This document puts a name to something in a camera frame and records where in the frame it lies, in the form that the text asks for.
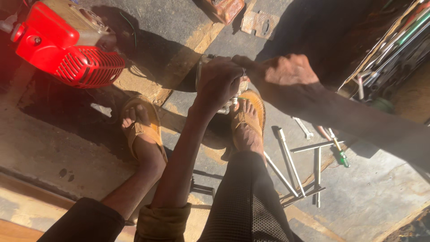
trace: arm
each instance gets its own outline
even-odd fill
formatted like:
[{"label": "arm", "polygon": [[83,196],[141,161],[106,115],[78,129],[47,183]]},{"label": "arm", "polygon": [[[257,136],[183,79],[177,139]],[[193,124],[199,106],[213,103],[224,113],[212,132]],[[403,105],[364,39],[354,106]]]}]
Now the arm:
[{"label": "arm", "polygon": [[326,90],[305,56],[281,56],[263,63],[235,56],[233,61],[246,68],[261,97],[280,111],[355,135],[430,172],[428,127]]},{"label": "arm", "polygon": [[243,69],[226,57],[217,57],[202,68],[197,97],[188,110],[184,129],[161,176],[151,208],[186,205],[203,134],[215,113],[237,93],[242,74]]}]

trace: dark cloth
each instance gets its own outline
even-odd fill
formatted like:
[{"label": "dark cloth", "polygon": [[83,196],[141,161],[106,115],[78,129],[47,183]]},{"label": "dark cloth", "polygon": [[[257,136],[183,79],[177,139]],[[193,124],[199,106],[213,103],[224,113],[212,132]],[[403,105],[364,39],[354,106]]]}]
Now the dark cloth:
[{"label": "dark cloth", "polygon": [[38,242],[113,242],[125,225],[114,209],[90,198],[79,199]]},{"label": "dark cloth", "polygon": [[302,242],[290,230],[260,155],[231,157],[199,241]]},{"label": "dark cloth", "polygon": [[[135,242],[183,241],[191,204],[151,209],[138,217]],[[89,198],[80,199],[38,241],[114,241],[123,217]],[[255,152],[239,152],[227,165],[200,242],[302,242],[289,228],[278,193],[264,162]]]}]

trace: black mesh trousers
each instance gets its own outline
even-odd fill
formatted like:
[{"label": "black mesh trousers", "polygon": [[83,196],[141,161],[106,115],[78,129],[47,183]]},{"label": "black mesh trousers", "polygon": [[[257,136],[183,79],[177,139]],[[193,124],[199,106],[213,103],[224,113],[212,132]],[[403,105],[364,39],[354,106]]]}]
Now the black mesh trousers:
[{"label": "black mesh trousers", "polygon": [[302,241],[290,230],[257,153],[239,152],[231,157],[199,241]]}]

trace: screwdriver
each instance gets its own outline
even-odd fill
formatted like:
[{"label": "screwdriver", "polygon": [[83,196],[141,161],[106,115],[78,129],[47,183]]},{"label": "screwdriver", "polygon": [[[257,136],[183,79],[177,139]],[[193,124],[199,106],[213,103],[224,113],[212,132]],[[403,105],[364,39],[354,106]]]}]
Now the screwdriver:
[{"label": "screwdriver", "polygon": [[336,145],[336,148],[339,150],[339,156],[341,158],[341,163],[344,165],[344,167],[349,168],[351,167],[351,164],[349,163],[348,157],[345,154],[345,151],[342,150],[341,146],[338,143],[338,140],[336,139],[335,134],[333,133],[332,129],[329,128],[330,134],[333,138],[333,142]]}]

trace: wire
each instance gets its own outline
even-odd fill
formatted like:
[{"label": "wire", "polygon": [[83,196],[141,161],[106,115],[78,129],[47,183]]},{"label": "wire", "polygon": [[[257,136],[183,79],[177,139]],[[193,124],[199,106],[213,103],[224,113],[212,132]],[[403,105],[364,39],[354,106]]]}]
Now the wire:
[{"label": "wire", "polygon": [[120,15],[121,15],[123,18],[125,18],[125,19],[127,20],[127,22],[130,24],[130,26],[132,27],[132,29],[133,29],[133,33],[134,33],[134,36],[135,36],[135,48],[137,48],[136,31],[134,30],[133,25],[130,23],[130,21],[129,21],[126,17],[124,17],[124,15],[123,15],[121,12],[120,12]]}]

